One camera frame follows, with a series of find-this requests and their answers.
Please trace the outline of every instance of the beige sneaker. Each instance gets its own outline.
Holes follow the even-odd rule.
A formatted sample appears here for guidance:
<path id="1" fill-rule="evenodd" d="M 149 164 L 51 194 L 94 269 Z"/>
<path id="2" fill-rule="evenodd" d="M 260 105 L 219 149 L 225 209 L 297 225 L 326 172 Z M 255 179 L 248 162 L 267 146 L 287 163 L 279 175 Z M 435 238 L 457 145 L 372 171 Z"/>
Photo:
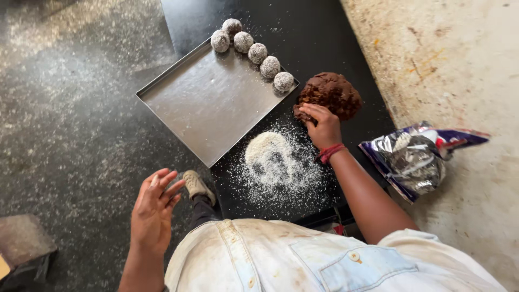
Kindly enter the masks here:
<path id="1" fill-rule="evenodd" d="M 194 170 L 184 172 L 182 178 L 186 181 L 186 188 L 189 191 L 189 199 L 193 199 L 194 195 L 205 195 L 211 200 L 211 206 L 216 204 L 216 196 L 200 178 Z"/>

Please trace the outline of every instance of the red thread bracelet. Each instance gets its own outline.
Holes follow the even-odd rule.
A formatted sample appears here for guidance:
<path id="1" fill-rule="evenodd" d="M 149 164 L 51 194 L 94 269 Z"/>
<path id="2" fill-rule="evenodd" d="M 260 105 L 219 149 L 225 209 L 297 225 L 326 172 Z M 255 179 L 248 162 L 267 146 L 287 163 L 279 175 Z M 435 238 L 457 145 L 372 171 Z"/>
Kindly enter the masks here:
<path id="1" fill-rule="evenodd" d="M 316 159 L 314 161 L 320 159 L 322 164 L 327 164 L 328 162 L 330 162 L 330 157 L 332 157 L 333 154 L 339 152 L 342 149 L 348 150 L 348 148 L 346 148 L 346 146 L 344 146 L 344 144 L 342 143 L 334 144 L 328 148 L 324 148 L 323 150 L 321 150 L 319 155 L 316 156 Z"/>

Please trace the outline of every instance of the coconut-coated ball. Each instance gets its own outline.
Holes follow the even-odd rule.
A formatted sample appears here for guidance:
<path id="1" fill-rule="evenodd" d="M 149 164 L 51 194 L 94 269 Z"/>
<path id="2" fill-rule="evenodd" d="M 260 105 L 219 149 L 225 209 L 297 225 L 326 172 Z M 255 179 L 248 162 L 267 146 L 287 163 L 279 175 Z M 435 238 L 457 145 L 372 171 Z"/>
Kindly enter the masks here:
<path id="1" fill-rule="evenodd" d="M 233 38 L 235 34 L 241 32 L 243 26 L 238 19 L 229 18 L 224 21 L 222 25 L 222 30 L 226 31 L 229 34 L 229 37 Z"/>
<path id="2" fill-rule="evenodd" d="M 254 64 L 261 64 L 267 56 L 267 47 L 265 47 L 264 44 L 256 43 L 249 49 L 249 59 L 251 59 Z"/>
<path id="3" fill-rule="evenodd" d="M 279 64 L 278 58 L 273 56 L 268 56 L 263 60 L 261 66 L 259 66 L 259 71 L 266 78 L 274 78 L 276 74 L 279 73 L 281 69 L 281 65 Z"/>
<path id="4" fill-rule="evenodd" d="M 230 45 L 229 35 L 223 30 L 217 30 L 211 36 L 211 46 L 217 52 L 225 52 Z"/>
<path id="5" fill-rule="evenodd" d="M 288 91 L 292 88 L 293 83 L 294 76 L 289 72 L 279 72 L 276 77 L 274 77 L 274 86 L 282 92 Z"/>
<path id="6" fill-rule="evenodd" d="M 234 48 L 236 51 L 246 53 L 254 44 L 254 39 L 246 32 L 239 32 L 234 36 Z"/>

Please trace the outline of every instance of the shirt button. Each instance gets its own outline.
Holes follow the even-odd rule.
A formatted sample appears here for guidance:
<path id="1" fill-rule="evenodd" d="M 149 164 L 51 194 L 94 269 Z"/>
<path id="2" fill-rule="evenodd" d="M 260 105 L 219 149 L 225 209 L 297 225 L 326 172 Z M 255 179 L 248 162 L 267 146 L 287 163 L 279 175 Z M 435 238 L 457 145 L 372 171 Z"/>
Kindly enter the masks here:
<path id="1" fill-rule="evenodd" d="M 358 261 L 358 260 L 360 260 L 360 255 L 356 251 L 349 251 L 348 258 L 352 261 Z"/>

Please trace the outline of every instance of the stainless steel tray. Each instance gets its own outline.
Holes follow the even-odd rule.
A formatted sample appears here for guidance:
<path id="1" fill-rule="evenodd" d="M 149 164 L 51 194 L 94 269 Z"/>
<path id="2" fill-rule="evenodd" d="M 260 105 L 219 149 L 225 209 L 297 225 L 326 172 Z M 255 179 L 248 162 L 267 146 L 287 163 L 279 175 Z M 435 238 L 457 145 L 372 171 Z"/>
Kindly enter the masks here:
<path id="1" fill-rule="evenodd" d="M 279 92 L 246 55 L 216 53 L 210 42 L 136 93 L 208 167 L 299 85 Z"/>

